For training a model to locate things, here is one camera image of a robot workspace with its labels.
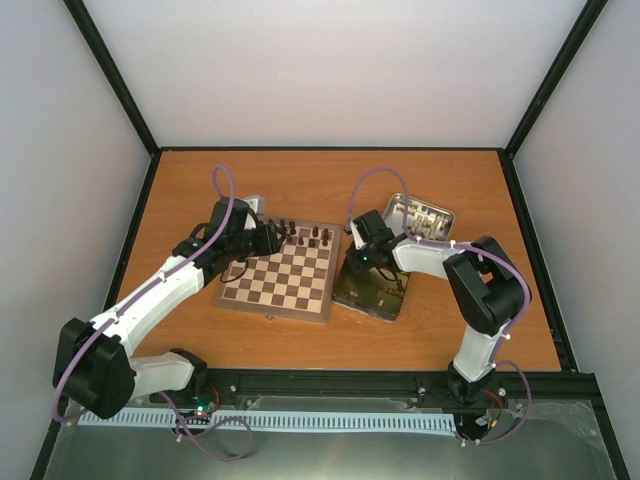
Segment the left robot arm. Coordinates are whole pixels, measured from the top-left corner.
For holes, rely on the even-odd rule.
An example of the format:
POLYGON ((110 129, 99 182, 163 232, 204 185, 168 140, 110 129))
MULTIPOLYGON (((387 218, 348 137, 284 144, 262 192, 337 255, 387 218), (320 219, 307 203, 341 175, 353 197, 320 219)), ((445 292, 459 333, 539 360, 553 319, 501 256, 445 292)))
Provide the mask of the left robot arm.
POLYGON ((286 237, 264 222, 264 199, 221 198, 160 269, 128 297, 89 321, 73 318, 61 329, 53 374, 66 396, 101 419, 135 398, 174 391, 186 402, 208 390, 207 364, 180 348, 137 358, 142 340, 177 306, 221 278, 235 261, 277 253, 286 237))

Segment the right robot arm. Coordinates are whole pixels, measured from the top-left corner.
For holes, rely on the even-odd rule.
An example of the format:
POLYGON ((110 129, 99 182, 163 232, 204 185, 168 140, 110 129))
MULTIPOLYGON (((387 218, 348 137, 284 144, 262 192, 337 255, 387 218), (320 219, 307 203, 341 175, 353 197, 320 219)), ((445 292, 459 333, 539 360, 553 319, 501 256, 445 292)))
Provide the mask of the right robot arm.
POLYGON ((347 232, 352 243, 346 260, 354 272, 419 273, 449 282, 466 327, 447 368, 447 388, 455 403, 471 404, 488 383, 510 329, 529 307, 532 292, 524 276, 490 236, 460 243, 394 234, 376 210, 351 219, 347 232))

